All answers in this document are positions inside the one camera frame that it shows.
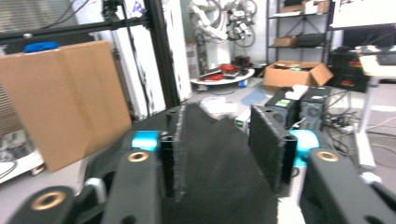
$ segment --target blue object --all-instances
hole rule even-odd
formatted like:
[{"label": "blue object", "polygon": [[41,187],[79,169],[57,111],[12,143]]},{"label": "blue object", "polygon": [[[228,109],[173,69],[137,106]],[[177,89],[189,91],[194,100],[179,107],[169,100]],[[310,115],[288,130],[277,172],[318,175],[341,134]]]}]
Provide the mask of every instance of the blue object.
[{"label": "blue object", "polygon": [[294,160],[294,166],[305,167],[304,158],[308,157],[311,148],[320,147],[317,136],[310,130],[290,130],[291,134],[297,138],[297,155]]},{"label": "blue object", "polygon": [[134,135],[132,147],[155,152],[158,146],[158,131],[139,131]]},{"label": "blue object", "polygon": [[134,1],[134,9],[133,12],[139,12],[143,14],[145,12],[145,9],[143,8],[142,4],[139,1]]},{"label": "blue object", "polygon": [[247,85],[248,85],[248,81],[246,79],[239,81],[239,87],[245,88]]},{"label": "blue object", "polygon": [[265,99],[265,92],[261,87],[259,87],[253,92],[251,92],[249,95],[245,96],[242,99],[242,104],[251,106],[262,102],[264,99]]},{"label": "blue object", "polygon": [[33,52],[39,52],[39,51],[57,49],[57,48],[59,48],[59,44],[56,42],[41,42],[41,43],[26,45],[23,49],[23,52],[33,53]]}]

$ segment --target black metal frame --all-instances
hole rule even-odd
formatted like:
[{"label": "black metal frame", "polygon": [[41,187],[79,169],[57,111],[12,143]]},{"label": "black metal frame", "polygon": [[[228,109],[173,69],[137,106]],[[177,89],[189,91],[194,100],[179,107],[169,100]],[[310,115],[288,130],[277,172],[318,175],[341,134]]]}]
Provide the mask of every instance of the black metal frame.
[{"label": "black metal frame", "polygon": [[[113,17],[106,18],[106,21],[76,26],[59,28],[49,28],[25,32],[15,32],[0,34],[0,45],[19,43],[27,38],[30,40],[41,40],[44,38],[59,37],[64,35],[87,34],[105,30],[117,30],[131,26],[144,25],[150,30],[152,45],[160,74],[163,88],[163,98],[166,108],[180,105],[175,79],[175,70],[168,36],[166,33],[166,23],[163,16],[163,6],[161,0],[144,0],[147,11],[140,18],[124,20],[112,20]],[[118,3],[124,9],[123,1]]]}]

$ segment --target storage box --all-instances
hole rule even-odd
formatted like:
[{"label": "storage box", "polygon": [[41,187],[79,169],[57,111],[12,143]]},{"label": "storage box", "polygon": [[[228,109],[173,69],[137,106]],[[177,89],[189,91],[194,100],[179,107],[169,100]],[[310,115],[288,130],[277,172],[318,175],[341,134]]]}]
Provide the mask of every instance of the storage box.
[{"label": "storage box", "polygon": [[303,1],[305,7],[305,14],[312,13],[325,13],[329,11],[330,1],[329,0],[312,0]]},{"label": "storage box", "polygon": [[329,0],[316,0],[315,4],[318,4],[318,13],[325,13],[329,11],[329,7],[330,7]]},{"label": "storage box", "polygon": [[297,37],[294,35],[286,35],[275,39],[274,45],[277,47],[293,47],[297,44]]},{"label": "storage box", "polygon": [[[301,68],[303,71],[287,69]],[[332,72],[323,63],[278,61],[265,68],[263,84],[274,87],[292,87],[294,85],[323,86]]]},{"label": "storage box", "polygon": [[280,9],[280,12],[281,12],[281,13],[295,12],[295,11],[304,12],[304,6],[303,6],[303,5],[289,6],[289,7],[282,7],[282,8]]},{"label": "storage box", "polygon": [[54,172],[131,128],[107,42],[0,58],[0,82]]}]

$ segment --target black mesh pad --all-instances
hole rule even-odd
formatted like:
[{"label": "black mesh pad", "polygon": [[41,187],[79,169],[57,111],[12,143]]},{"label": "black mesh pad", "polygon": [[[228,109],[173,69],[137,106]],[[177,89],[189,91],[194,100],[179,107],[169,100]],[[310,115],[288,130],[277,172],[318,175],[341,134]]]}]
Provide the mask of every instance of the black mesh pad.
[{"label": "black mesh pad", "polygon": [[163,223],[276,223],[276,196],[230,119],[184,108],[180,171],[183,194],[163,200]]}]

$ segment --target window blinds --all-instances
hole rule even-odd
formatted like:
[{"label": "window blinds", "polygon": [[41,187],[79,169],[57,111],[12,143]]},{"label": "window blinds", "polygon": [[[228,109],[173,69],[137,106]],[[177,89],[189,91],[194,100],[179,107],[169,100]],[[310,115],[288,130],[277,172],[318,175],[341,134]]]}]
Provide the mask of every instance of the window blinds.
[{"label": "window blinds", "polygon": [[[64,14],[69,5],[68,0],[0,0],[0,33],[28,31],[50,25]],[[72,14],[70,9],[64,18]],[[76,24],[72,16],[57,26]]]},{"label": "window blinds", "polygon": [[[39,29],[53,24],[74,0],[0,0],[0,34]],[[73,10],[64,15],[72,16]],[[57,25],[76,25],[74,16]],[[22,129],[21,121],[0,83],[0,138],[6,133]]]}]

